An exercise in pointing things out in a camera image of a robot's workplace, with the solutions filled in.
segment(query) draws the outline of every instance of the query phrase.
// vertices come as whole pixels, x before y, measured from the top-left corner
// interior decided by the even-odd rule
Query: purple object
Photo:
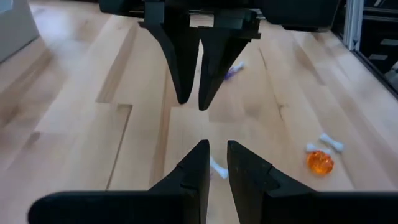
[[[237,74],[242,68],[244,64],[243,62],[239,63],[237,66],[232,66],[228,73],[225,75],[224,80],[229,80],[231,77],[233,77],[235,74]]]

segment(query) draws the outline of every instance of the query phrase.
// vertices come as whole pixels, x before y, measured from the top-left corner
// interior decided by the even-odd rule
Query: small toy
[[[239,63],[239,65],[237,65],[237,66],[232,66],[229,69],[228,73],[225,75],[224,80],[229,80],[231,77],[233,77],[235,74],[237,74],[240,70],[242,70],[243,66],[244,66],[243,62]]]
[[[323,133],[323,134],[321,134],[321,136],[319,136],[319,140],[321,140],[324,143],[327,143],[334,150],[336,150],[338,152],[342,152],[344,150],[344,144],[343,143],[333,140],[331,137],[329,137],[325,133]]]
[[[307,165],[312,172],[318,175],[327,175],[333,169],[335,162],[330,155],[322,151],[315,151],[307,156]]]
[[[228,169],[221,167],[218,163],[213,159],[213,156],[210,156],[210,166],[217,171],[217,173],[223,178],[228,178]]]
[[[326,153],[328,155],[331,155],[331,150],[330,149],[320,149],[314,144],[307,144],[306,151],[307,152],[322,151],[322,152],[324,152],[324,153]]]

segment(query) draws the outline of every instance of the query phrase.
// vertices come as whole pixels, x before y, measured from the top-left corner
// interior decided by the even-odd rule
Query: wooden floor
[[[262,22],[245,68],[198,110],[201,54],[179,105],[159,44],[137,20],[98,5],[31,1],[41,38],[0,65],[0,220],[60,190],[145,190],[201,139],[226,166],[235,139],[317,190],[398,187],[398,102],[331,33]],[[194,17],[192,25],[211,18]],[[304,147],[344,142],[333,172],[314,176]],[[208,223],[238,223],[229,182],[213,175]]]

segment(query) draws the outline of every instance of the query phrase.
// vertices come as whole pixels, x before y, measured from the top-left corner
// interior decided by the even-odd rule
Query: white bone toy
[[[324,153],[326,153],[328,155],[331,155],[331,150],[330,149],[320,149],[314,144],[307,144],[306,151],[307,152],[322,151],[322,152],[324,152]]]
[[[223,178],[227,179],[228,178],[228,169],[225,169],[224,167],[221,167],[216,163],[216,161],[213,159],[213,156],[210,156],[210,166],[217,171],[217,173]]]
[[[329,137],[325,133],[323,133],[323,134],[321,134],[321,136],[319,136],[319,140],[329,144],[333,149],[335,149],[338,152],[342,152],[344,150],[343,143],[333,140],[331,137]]]

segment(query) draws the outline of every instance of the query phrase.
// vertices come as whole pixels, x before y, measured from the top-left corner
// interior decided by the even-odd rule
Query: orange ball
[[[308,167],[318,175],[327,175],[333,169],[335,162],[322,151],[311,152],[307,157]]]

